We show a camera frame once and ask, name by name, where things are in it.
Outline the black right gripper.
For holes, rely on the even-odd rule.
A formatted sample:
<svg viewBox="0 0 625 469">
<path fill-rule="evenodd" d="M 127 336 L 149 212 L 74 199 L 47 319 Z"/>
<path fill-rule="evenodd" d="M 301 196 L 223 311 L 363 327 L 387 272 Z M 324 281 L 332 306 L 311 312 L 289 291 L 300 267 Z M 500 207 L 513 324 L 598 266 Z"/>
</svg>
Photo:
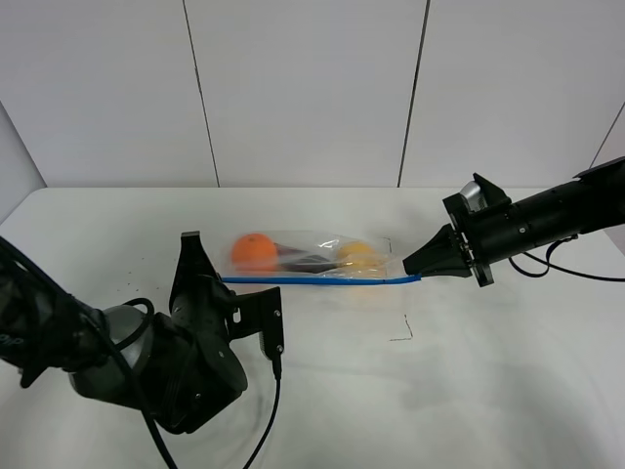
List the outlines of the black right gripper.
<svg viewBox="0 0 625 469">
<path fill-rule="evenodd" d="M 472 232 L 466 197 L 458 192 L 443 204 L 453 226 L 444 225 L 429 242 L 404 258 L 405 273 L 419 277 L 470 277 L 473 273 L 480 287 L 493 284 L 490 265 L 482 259 Z"/>
</svg>

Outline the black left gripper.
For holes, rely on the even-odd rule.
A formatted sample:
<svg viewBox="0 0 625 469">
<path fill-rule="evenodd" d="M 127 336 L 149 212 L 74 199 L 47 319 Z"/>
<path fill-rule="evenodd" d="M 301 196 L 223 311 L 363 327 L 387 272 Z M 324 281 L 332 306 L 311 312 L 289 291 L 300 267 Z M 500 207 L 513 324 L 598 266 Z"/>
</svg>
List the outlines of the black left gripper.
<svg viewBox="0 0 625 469">
<path fill-rule="evenodd" d="M 201 243 L 200 231 L 181 233 L 181 249 L 169 296 L 173 324 L 200 346 L 228 350 L 232 297 Z"/>
</svg>

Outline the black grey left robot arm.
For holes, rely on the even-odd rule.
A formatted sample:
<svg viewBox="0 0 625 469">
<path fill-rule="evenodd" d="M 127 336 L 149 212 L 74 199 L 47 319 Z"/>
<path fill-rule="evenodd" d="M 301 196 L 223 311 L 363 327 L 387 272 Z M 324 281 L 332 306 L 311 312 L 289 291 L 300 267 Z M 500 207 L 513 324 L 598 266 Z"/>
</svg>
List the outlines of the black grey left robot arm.
<svg viewBox="0 0 625 469">
<path fill-rule="evenodd" d="M 58 368 L 80 396 L 189 434 L 247 388 L 230 347 L 233 298 L 197 233 L 181 237 L 169 314 L 146 298 L 91 307 L 3 240 L 1 359 L 19 370 L 23 388 Z"/>
</svg>

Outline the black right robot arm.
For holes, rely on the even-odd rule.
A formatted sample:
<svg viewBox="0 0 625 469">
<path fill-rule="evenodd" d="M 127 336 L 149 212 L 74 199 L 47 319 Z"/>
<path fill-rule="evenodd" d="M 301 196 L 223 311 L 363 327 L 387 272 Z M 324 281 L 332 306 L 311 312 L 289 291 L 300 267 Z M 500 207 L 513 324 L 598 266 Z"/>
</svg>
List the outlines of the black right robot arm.
<svg viewBox="0 0 625 469">
<path fill-rule="evenodd" d="M 451 222 L 404 258 L 405 272 L 419 277 L 475 277 L 479 286 L 488 286 L 494 263 L 622 225 L 624 158 L 518 201 L 474 174 L 443 205 Z"/>
</svg>

